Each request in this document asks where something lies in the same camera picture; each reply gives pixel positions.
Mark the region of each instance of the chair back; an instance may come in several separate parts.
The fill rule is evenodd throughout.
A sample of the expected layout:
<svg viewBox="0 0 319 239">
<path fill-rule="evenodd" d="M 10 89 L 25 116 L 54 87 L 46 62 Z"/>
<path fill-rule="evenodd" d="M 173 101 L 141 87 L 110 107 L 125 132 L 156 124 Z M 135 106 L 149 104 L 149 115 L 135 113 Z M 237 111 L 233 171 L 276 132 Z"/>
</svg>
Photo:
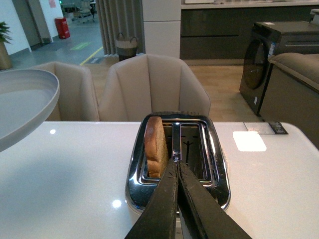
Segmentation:
<svg viewBox="0 0 319 239">
<path fill-rule="evenodd" d="M 114 64 L 99 102 L 101 121 L 142 121 L 161 111 L 207 116 L 209 109 L 208 94 L 185 62 L 149 54 Z"/>
<path fill-rule="evenodd" d="M 89 0 L 81 1 L 82 11 L 86 11 L 86 10 L 90 10 L 90 9 L 91 9 L 90 2 L 91 2 L 91 1 L 89 1 Z"/>
<path fill-rule="evenodd" d="M 99 121 L 97 97 L 89 68 L 62 62 L 48 62 L 33 68 L 53 73 L 60 82 L 58 104 L 47 120 Z"/>
</svg>

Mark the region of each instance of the beige sofa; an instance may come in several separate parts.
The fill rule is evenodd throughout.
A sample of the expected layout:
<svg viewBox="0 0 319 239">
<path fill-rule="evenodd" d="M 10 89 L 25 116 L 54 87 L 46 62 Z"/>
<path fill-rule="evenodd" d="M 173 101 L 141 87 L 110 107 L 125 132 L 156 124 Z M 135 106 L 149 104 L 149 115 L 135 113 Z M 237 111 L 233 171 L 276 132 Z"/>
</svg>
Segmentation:
<svg viewBox="0 0 319 239">
<path fill-rule="evenodd" d="M 261 117 L 294 124 L 319 148 L 319 54 L 283 53 L 269 62 Z"/>
</svg>

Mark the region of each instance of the red fire extinguisher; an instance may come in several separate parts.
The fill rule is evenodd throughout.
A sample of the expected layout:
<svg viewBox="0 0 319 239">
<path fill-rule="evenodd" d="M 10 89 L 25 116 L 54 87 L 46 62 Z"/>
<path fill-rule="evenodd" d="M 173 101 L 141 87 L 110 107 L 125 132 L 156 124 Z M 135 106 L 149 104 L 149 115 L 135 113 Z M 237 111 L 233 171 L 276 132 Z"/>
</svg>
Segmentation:
<svg viewBox="0 0 319 239">
<path fill-rule="evenodd" d="M 69 27 L 65 17 L 56 18 L 55 25 L 60 39 L 70 37 Z"/>
</svg>

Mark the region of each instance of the washing machine door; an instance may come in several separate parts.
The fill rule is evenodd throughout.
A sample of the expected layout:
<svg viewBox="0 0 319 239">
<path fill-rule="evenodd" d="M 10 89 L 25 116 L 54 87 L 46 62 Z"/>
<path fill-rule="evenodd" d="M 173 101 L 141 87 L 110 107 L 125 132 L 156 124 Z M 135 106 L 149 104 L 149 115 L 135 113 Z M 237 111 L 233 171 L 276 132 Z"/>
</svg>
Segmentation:
<svg viewBox="0 0 319 239">
<path fill-rule="evenodd" d="M 258 88 L 266 74 L 267 69 L 267 47 L 259 39 L 254 39 L 248 46 L 245 60 L 243 78 L 250 89 Z"/>
</svg>

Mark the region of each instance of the bread slice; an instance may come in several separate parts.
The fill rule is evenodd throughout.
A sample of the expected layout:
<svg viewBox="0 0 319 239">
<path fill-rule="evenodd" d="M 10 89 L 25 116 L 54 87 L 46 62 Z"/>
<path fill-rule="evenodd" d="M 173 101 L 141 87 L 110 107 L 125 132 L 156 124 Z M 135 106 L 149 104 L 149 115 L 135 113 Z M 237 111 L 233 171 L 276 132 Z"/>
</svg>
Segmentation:
<svg viewBox="0 0 319 239">
<path fill-rule="evenodd" d="M 168 163 L 168 151 L 161 117 L 150 117 L 144 136 L 145 155 L 149 176 L 160 178 Z"/>
</svg>

